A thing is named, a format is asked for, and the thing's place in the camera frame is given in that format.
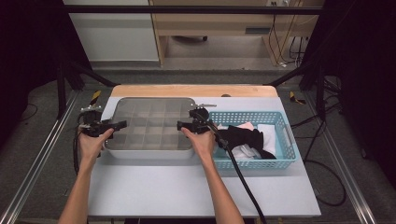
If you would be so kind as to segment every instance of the wall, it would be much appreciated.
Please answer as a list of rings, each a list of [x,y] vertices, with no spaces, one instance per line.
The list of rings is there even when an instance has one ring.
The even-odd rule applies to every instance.
[[[139,5],[146,0],[64,0],[66,5]],[[158,62],[149,14],[70,14],[91,62]]]

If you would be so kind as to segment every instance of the blue basket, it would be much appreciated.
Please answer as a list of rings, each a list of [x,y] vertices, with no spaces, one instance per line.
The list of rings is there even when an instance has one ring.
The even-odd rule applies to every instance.
[[[209,118],[222,126],[238,126],[251,122],[255,128],[258,124],[275,125],[276,130],[276,160],[236,160],[241,169],[286,169],[296,161],[297,145],[289,124],[280,112],[219,112],[209,113]],[[233,163],[222,148],[217,148],[214,161],[218,169],[233,169]]]

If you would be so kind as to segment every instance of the plastic tray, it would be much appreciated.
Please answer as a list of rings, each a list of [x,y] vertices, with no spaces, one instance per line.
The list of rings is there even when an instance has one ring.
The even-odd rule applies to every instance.
[[[177,121],[190,121],[191,98],[122,98],[112,122],[126,120],[128,126],[113,133],[105,148],[118,159],[187,159],[191,142],[177,130]]]
[[[276,160],[236,160],[241,169],[286,169],[296,161],[297,145],[291,128],[280,112],[210,112],[209,117],[223,126],[237,126],[251,122],[255,128],[258,124],[275,125],[276,130]],[[226,151],[217,148],[214,161],[218,169],[234,169]]]

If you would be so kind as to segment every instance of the white table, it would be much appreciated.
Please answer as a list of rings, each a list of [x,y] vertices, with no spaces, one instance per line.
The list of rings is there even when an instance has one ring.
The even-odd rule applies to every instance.
[[[120,98],[109,98],[102,119],[111,118]],[[278,97],[191,98],[197,104],[218,105],[208,107],[209,111],[240,111],[244,108],[246,111],[285,113]],[[285,170],[243,172],[253,195],[268,217],[320,216],[301,156],[297,156],[298,160]],[[256,208],[236,174],[220,174],[242,216],[257,217]],[[197,157],[185,161],[134,161],[115,159],[104,151],[93,168],[89,215],[213,217],[214,210],[205,174]]]

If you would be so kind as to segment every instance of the hand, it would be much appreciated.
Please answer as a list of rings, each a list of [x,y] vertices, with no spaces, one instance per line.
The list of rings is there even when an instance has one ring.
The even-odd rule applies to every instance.
[[[85,133],[81,133],[78,137],[79,150],[81,152],[81,163],[87,162],[94,164],[98,157],[103,143],[114,132],[114,129],[108,129],[99,137],[89,137]]]
[[[213,149],[215,147],[215,135],[212,131],[195,134],[186,128],[181,128],[181,131],[190,138],[192,147],[195,153],[198,154],[201,161],[213,158]]]

